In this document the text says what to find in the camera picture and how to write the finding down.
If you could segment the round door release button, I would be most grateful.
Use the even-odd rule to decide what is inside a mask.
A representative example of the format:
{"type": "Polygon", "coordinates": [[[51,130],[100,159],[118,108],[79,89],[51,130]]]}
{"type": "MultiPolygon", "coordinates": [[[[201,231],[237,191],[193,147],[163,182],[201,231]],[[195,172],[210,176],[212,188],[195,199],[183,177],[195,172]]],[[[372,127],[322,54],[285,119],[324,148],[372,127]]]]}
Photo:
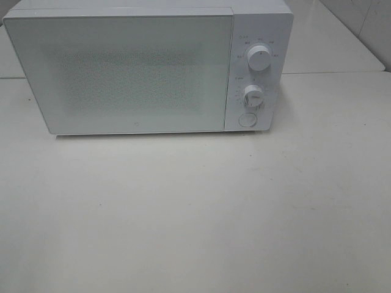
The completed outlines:
{"type": "Polygon", "coordinates": [[[245,113],[239,117],[239,124],[242,127],[250,128],[257,123],[257,116],[253,113],[245,113]]]}

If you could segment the white timer knob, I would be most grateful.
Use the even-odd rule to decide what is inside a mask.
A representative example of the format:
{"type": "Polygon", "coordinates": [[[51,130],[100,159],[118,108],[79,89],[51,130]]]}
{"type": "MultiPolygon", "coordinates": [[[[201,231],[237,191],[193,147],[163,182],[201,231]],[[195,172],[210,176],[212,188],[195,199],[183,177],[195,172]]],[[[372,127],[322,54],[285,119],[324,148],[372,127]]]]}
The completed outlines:
{"type": "Polygon", "coordinates": [[[265,91],[258,85],[248,85],[244,88],[244,105],[258,107],[265,100],[265,91]]]}

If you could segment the white microwave door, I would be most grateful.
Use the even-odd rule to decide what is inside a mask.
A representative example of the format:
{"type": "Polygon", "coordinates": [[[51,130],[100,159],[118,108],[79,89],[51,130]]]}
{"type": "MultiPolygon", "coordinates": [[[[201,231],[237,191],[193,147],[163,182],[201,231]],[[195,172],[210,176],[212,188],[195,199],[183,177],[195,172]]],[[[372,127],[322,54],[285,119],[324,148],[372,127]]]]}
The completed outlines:
{"type": "Polygon", "coordinates": [[[52,134],[224,129],[228,7],[13,9],[4,26],[52,134]]]}

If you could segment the white upper power knob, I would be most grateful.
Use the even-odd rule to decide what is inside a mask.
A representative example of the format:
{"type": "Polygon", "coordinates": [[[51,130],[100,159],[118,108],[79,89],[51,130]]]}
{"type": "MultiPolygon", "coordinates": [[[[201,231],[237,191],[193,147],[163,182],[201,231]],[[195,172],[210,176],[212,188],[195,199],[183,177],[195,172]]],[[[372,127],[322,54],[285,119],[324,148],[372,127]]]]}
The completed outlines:
{"type": "Polygon", "coordinates": [[[247,52],[247,64],[254,71],[263,71],[271,64],[271,50],[265,44],[252,46],[247,52]]]}

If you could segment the white microwave oven body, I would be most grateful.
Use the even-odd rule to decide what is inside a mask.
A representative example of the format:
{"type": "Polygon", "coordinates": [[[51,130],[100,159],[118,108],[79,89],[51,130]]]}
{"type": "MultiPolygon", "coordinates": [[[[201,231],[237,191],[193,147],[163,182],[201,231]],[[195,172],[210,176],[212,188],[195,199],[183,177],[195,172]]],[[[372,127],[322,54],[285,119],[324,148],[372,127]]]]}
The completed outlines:
{"type": "Polygon", "coordinates": [[[283,1],[20,1],[3,18],[55,135],[265,131],[283,1]]]}

